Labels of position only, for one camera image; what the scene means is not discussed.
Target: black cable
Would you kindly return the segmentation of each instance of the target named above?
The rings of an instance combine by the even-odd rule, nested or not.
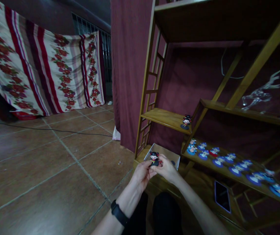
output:
[[[12,126],[12,127],[20,127],[20,128],[25,128],[25,129],[32,129],[32,130],[59,131],[59,132],[70,132],[70,133],[76,133],[76,134],[87,134],[87,133],[80,133],[80,132],[60,131],[60,130],[55,130],[55,129],[39,129],[39,128],[32,128],[32,127],[21,127],[21,126],[9,125],[9,124],[6,124],[6,123],[0,123],[0,124],[1,125],[6,125],[6,126]]]

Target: smartphone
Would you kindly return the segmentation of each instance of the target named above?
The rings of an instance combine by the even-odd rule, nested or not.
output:
[[[215,181],[215,202],[231,213],[228,189],[217,181]]]

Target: black pants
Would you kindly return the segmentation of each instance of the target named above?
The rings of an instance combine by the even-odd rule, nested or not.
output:
[[[123,235],[145,235],[146,207],[148,195],[144,192]],[[181,210],[169,193],[162,192],[153,204],[153,228],[155,235],[181,235]]]

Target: white box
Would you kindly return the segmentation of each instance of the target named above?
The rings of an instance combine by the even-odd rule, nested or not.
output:
[[[144,161],[147,159],[150,159],[150,152],[158,152],[159,154],[164,154],[170,161],[175,162],[175,168],[178,170],[179,162],[180,162],[180,156],[169,151],[168,149],[163,148],[162,146],[159,146],[157,144],[153,144],[148,153],[146,154]]]

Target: wristwatch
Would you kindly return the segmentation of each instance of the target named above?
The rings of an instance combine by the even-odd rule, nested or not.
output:
[[[126,227],[129,219],[128,217],[121,211],[119,205],[116,204],[116,200],[111,204],[111,214],[114,215],[118,221],[122,224],[122,226]]]

